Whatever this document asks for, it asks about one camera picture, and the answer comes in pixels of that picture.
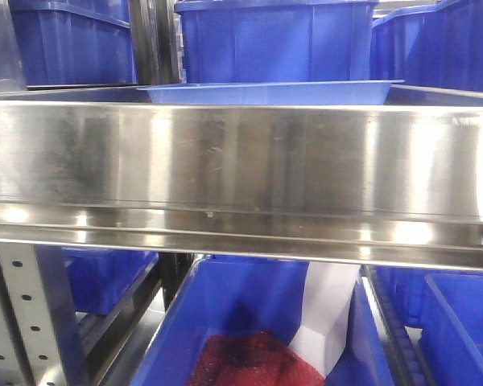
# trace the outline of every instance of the white paper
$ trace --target white paper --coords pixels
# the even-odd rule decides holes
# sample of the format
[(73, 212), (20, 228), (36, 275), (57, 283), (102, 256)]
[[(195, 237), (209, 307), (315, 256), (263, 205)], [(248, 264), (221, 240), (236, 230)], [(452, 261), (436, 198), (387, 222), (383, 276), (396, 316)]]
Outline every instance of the white paper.
[(345, 349), (347, 318), (360, 266), (311, 262), (303, 295), (301, 325), (290, 343), (324, 378)]

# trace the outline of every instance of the stainless steel shelf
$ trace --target stainless steel shelf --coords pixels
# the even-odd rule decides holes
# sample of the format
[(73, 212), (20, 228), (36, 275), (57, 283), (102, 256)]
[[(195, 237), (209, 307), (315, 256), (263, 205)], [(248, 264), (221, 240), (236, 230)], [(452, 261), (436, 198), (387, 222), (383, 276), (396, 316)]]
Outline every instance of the stainless steel shelf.
[(404, 86), (386, 106), (10, 94), (50, 101), (0, 101), (0, 240), (483, 269), (483, 106), (393, 105), (405, 93), (483, 104)]

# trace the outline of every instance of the blue plastic crate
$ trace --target blue plastic crate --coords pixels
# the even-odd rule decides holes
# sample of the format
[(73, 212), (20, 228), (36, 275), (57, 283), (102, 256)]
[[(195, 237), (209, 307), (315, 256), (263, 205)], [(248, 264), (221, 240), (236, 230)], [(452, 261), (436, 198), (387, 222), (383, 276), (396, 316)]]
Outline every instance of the blue plastic crate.
[[(181, 287), (132, 386), (184, 386), (209, 335), (248, 335), (270, 329), (288, 344), (300, 325), (308, 263), (238, 260), (200, 261)], [(392, 386), (362, 283), (349, 313), (347, 348), (328, 385)]]
[(127, 5), (10, 0), (27, 83), (136, 83)]
[(108, 314), (156, 252), (63, 248), (77, 311)]
[(401, 322), (406, 326), (418, 328), (423, 326), (423, 313), (427, 312), (424, 309), (427, 296), (426, 275), (429, 273), (452, 273), (461, 276), (475, 274), (469, 271), (399, 267), (376, 267), (376, 272)]
[(371, 76), (483, 92), (483, 0), (445, 0), (374, 22)]
[(369, 79), (377, 1), (185, 0), (189, 83)]
[(483, 277), (427, 276), (419, 345), (439, 386), (483, 385)]
[(171, 84), (140, 88), (155, 103), (198, 105), (382, 105), (395, 83)]

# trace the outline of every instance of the reflective metal surface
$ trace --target reflective metal surface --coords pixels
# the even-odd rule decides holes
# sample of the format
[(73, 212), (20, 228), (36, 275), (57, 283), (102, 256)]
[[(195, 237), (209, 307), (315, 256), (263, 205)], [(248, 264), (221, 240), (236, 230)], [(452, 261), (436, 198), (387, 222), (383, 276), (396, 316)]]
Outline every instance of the reflective metal surface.
[(483, 92), (396, 84), (390, 89), (386, 103), (420, 106), (483, 106)]
[(32, 386), (34, 379), (0, 270), (0, 385)]
[(163, 291), (160, 290), (138, 324), (130, 332), (129, 338), (118, 353), (116, 360), (99, 383), (100, 386), (126, 386), (130, 384), (163, 317)]
[[(133, 291), (134, 293), (130, 292), (130, 299), (123, 303), (122, 311), (104, 331), (90, 353), (86, 355), (89, 378), (93, 385), (99, 384), (106, 377), (106, 373), (123, 351), (126, 340), (137, 329), (140, 318), (143, 317), (147, 307), (160, 289), (159, 267), (152, 267), (145, 278), (146, 280), (136, 291)], [(92, 331), (92, 335), (95, 333), (100, 333), (100, 331)], [(93, 339), (93, 336), (85, 339), (84, 344), (90, 343), (90, 339)]]
[(27, 89), (9, 2), (0, 0), (0, 92)]
[(179, 83), (172, 0), (130, 0), (140, 84)]
[(483, 268), (483, 107), (0, 101), (0, 240)]
[(88, 386), (60, 248), (0, 243), (0, 266), (36, 386)]
[(129, 326), (139, 317), (139, 314), (145, 312), (143, 304), (152, 300), (153, 296), (151, 297), (151, 293), (160, 280), (159, 272), (152, 273), (153, 270), (157, 270), (154, 267), (155, 263), (151, 262), (139, 274), (129, 289), (122, 295), (116, 306), (107, 315), (86, 314), (79, 321), (79, 332), (82, 337), (85, 355), (89, 354), (100, 340), (104, 338), (104, 334), (111, 329), (115, 322), (118, 322), (117, 319), (122, 320), (121, 324), (124, 327), (123, 330), (125, 330), (125, 325)]

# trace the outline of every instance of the blue plastic tray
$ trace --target blue plastic tray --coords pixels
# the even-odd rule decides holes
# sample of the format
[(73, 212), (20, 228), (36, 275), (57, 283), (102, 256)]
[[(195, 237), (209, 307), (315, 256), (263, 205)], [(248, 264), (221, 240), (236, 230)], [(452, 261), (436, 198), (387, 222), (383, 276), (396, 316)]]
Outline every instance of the blue plastic tray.
[[(300, 324), (308, 263), (218, 257), (200, 261), (181, 287), (132, 386), (184, 386), (205, 340), (270, 329), (288, 344)], [(363, 286), (349, 314), (348, 346), (328, 385), (392, 386)]]
[(192, 0), (181, 15), (189, 83), (369, 79), (377, 1)]
[(63, 248), (77, 311), (108, 314), (156, 252)]
[(172, 84), (140, 88), (155, 103), (192, 105), (382, 105), (395, 80)]
[(439, 386), (483, 385), (483, 277), (427, 276), (419, 345)]
[(483, 0), (396, 10), (374, 22), (371, 76), (483, 92)]
[(29, 85), (136, 83), (127, 0), (9, 3)]

